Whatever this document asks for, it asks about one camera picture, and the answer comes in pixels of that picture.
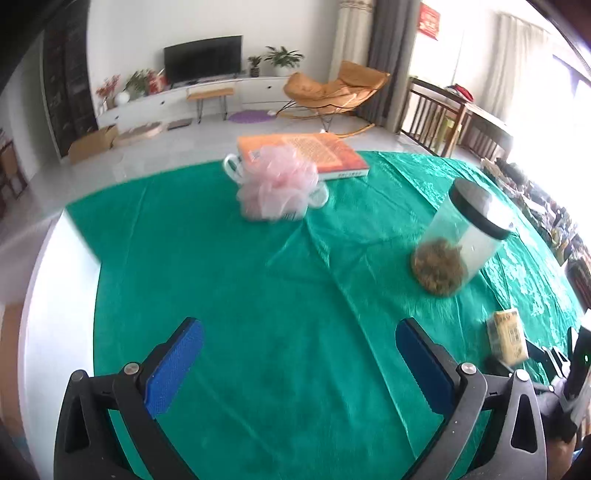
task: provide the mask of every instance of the red wall poster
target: red wall poster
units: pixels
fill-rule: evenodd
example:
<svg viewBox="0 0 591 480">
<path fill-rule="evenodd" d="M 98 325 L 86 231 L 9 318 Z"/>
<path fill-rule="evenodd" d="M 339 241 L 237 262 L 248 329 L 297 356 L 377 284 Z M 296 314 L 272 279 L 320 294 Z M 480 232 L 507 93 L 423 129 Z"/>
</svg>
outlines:
<svg viewBox="0 0 591 480">
<path fill-rule="evenodd" d="M 430 6 L 421 4 L 421 10 L 418 15 L 418 30 L 426 36 L 437 40 L 439 35 L 439 19 L 441 15 Z"/>
</svg>

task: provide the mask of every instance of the orange book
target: orange book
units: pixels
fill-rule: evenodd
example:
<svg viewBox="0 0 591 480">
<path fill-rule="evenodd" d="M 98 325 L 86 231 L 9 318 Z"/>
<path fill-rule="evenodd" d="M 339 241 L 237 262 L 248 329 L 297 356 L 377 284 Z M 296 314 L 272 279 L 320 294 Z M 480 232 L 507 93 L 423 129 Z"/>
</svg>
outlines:
<svg viewBox="0 0 591 480">
<path fill-rule="evenodd" d="M 318 166 L 321 180 L 365 177 L 369 165 L 363 158 L 335 134 L 275 134 L 238 137 L 238 150 L 242 161 L 254 162 L 265 146 L 291 145 L 303 158 Z"/>
</svg>

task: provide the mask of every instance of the transparent jar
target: transparent jar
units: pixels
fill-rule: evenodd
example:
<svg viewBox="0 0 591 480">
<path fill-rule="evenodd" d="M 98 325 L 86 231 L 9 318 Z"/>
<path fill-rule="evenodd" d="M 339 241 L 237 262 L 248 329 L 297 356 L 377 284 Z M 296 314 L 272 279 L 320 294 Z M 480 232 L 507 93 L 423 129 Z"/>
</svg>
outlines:
<svg viewBox="0 0 591 480">
<path fill-rule="evenodd" d="M 513 229 L 513 214 L 474 182 L 455 179 L 411 257 L 418 282 L 430 293 L 458 292 Z"/>
</svg>

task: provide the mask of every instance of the black flat screen tv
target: black flat screen tv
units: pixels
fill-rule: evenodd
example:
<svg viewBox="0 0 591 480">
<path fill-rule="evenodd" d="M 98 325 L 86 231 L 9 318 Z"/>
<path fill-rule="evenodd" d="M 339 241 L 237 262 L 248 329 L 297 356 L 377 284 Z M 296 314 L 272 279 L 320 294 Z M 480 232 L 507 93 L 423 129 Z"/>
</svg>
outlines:
<svg viewBox="0 0 591 480">
<path fill-rule="evenodd" d="M 170 83 L 238 74 L 242 69 L 242 36 L 208 38 L 166 47 L 164 67 Z"/>
</svg>

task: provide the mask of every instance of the silver bolt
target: silver bolt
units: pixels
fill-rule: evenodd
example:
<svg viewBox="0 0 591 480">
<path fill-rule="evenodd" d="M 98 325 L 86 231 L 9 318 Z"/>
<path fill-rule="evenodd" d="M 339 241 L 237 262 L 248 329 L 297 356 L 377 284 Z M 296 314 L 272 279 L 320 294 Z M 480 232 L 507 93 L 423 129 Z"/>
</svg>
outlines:
<svg viewBox="0 0 591 480">
<path fill-rule="evenodd" d="M 131 362 L 123 367 L 123 372 L 125 372 L 125 375 L 135 375 L 139 372 L 139 365 L 135 362 Z"/>
<path fill-rule="evenodd" d="M 530 375 L 523 369 L 515 370 L 515 375 L 519 378 L 522 382 L 527 382 L 530 379 Z"/>
<path fill-rule="evenodd" d="M 469 362 L 462 364 L 462 372 L 464 372 L 466 375 L 474 375 L 476 371 L 476 365 Z"/>
<path fill-rule="evenodd" d="M 72 373 L 72 375 L 70 376 L 70 379 L 73 382 L 79 382 L 80 380 L 82 380 L 84 378 L 84 370 L 76 370 L 74 373 Z"/>
</svg>

